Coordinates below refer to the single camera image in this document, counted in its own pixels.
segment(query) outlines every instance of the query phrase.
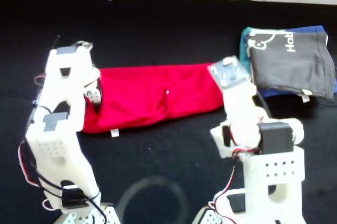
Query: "black carpet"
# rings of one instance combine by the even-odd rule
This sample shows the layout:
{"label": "black carpet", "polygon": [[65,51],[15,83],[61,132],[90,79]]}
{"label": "black carpet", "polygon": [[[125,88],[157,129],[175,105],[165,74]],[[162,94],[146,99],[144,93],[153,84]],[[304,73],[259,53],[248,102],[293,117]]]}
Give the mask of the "black carpet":
{"label": "black carpet", "polygon": [[[59,45],[94,43],[97,67],[194,64],[238,53],[247,26],[323,25],[337,54],[337,7],[219,0],[0,0],[0,155],[2,223],[52,223],[59,212],[41,206],[28,186],[16,149],[56,35]],[[273,115],[297,117],[305,127],[303,214],[308,224],[335,223],[337,212],[337,103],[298,97],[269,98]],[[152,186],[127,204],[124,223],[191,223],[226,183],[232,168],[221,160],[209,130],[223,110],[121,130],[119,138],[80,133],[103,201],[118,204],[144,178]],[[242,174],[234,187],[243,185]]]}

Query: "clothing tag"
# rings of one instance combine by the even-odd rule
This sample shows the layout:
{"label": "clothing tag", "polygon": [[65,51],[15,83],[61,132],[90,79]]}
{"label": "clothing tag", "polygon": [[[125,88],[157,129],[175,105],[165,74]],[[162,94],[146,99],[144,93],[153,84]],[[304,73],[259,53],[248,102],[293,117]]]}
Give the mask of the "clothing tag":
{"label": "clothing tag", "polygon": [[113,129],[110,132],[111,132],[111,137],[118,137],[118,136],[120,136],[120,131],[118,130],[118,128]]}
{"label": "clothing tag", "polygon": [[303,103],[307,103],[310,101],[310,98],[308,95],[299,94],[299,96],[301,96]]}
{"label": "clothing tag", "polygon": [[312,95],[312,92],[309,91],[309,90],[302,89],[302,92],[303,92],[305,95]]}

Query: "red cloth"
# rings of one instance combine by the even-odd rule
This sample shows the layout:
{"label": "red cloth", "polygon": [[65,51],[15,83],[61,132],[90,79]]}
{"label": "red cloth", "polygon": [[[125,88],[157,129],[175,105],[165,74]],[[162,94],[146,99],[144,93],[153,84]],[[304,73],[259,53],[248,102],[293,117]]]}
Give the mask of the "red cloth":
{"label": "red cloth", "polygon": [[101,69],[101,110],[97,114],[93,104],[87,104],[83,131],[145,126],[223,106],[207,65]]}

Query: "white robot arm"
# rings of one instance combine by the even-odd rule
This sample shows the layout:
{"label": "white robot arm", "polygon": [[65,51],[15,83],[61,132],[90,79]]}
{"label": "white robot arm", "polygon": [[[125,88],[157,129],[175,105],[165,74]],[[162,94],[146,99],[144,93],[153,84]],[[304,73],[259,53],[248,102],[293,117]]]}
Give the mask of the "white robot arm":
{"label": "white robot arm", "polygon": [[[229,190],[234,166],[226,187],[193,224],[304,224],[304,151],[296,146],[304,138],[302,123],[295,118],[270,118],[269,109],[256,106],[253,96],[259,93],[235,56],[209,70],[223,93],[227,115],[211,135],[222,158],[243,163],[245,188]],[[270,186],[276,186],[272,194]]]}
{"label": "white robot arm", "polygon": [[[35,162],[24,165],[22,145],[18,151],[23,172],[31,165],[38,174],[39,184],[30,184],[44,189],[43,204],[51,205],[45,208],[64,213],[56,223],[119,223],[113,207],[101,204],[100,189],[76,135],[83,128],[84,96],[97,104],[101,101],[96,88],[100,71],[93,67],[91,48],[92,44],[81,42],[50,51],[44,85],[26,132]],[[54,112],[63,101],[69,111]]]}

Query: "teal fabric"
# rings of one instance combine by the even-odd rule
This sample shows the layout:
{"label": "teal fabric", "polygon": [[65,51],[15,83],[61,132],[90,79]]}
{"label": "teal fabric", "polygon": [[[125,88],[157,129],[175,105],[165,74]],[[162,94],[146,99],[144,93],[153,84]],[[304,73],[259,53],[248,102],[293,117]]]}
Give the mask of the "teal fabric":
{"label": "teal fabric", "polygon": [[248,58],[248,54],[247,54],[247,44],[245,43],[245,36],[247,36],[249,34],[249,32],[252,30],[253,28],[251,27],[247,27],[245,28],[242,33],[241,33],[241,38],[240,38],[240,51],[239,51],[239,59],[241,64],[243,65],[243,67],[247,70],[247,72],[252,75],[251,73],[251,66],[250,66],[250,59]]}

